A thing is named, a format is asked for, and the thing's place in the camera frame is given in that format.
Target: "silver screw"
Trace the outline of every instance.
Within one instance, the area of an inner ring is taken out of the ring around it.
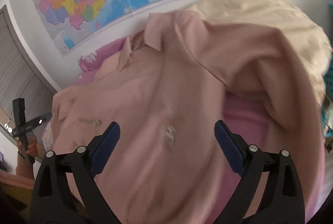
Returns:
[[[86,151],[86,147],[85,146],[80,146],[77,150],[78,153],[84,153]]]
[[[250,146],[249,146],[249,150],[250,150],[251,152],[256,152],[256,151],[258,151],[258,147],[255,146],[255,145],[250,145]]]
[[[281,153],[283,156],[289,156],[289,152],[287,150],[282,150]]]
[[[53,151],[48,151],[48,152],[46,153],[46,157],[47,157],[47,158],[52,157],[53,154],[54,154]]]

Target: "pink shirt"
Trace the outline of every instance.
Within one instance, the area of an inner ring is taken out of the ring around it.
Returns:
[[[289,150],[307,204],[319,167],[318,110],[305,70],[275,28],[212,25],[186,10],[152,14],[92,84],[55,96],[54,150],[87,145],[116,121],[120,140],[95,181],[120,221],[204,223],[226,170],[214,124],[224,118],[227,91],[265,106],[268,133],[261,149]],[[71,176],[69,183],[79,198]]]

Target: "blue gripper pad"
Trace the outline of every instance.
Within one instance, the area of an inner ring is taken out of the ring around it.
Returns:
[[[244,165],[244,156],[231,137],[231,132],[229,129],[226,129],[220,121],[215,123],[215,138],[219,143],[225,158],[228,160],[229,165],[233,172],[238,173],[241,177],[245,173]]]
[[[99,143],[91,156],[90,176],[95,178],[97,174],[102,173],[108,162],[115,146],[120,139],[120,127],[115,123],[110,129],[107,129],[107,133],[103,134],[104,138]]]

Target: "floral pillow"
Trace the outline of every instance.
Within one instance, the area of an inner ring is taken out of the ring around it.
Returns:
[[[91,54],[81,57],[79,60],[79,66],[82,71],[87,72],[98,70],[102,66],[105,59],[122,50],[125,40],[126,38],[115,40],[97,49]]]

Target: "cream-colored fabric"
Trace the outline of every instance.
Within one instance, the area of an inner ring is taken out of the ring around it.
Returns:
[[[309,75],[317,103],[322,104],[323,74],[328,69],[332,48],[323,29],[298,7],[286,0],[203,0],[188,10],[214,24],[246,23],[282,30]]]

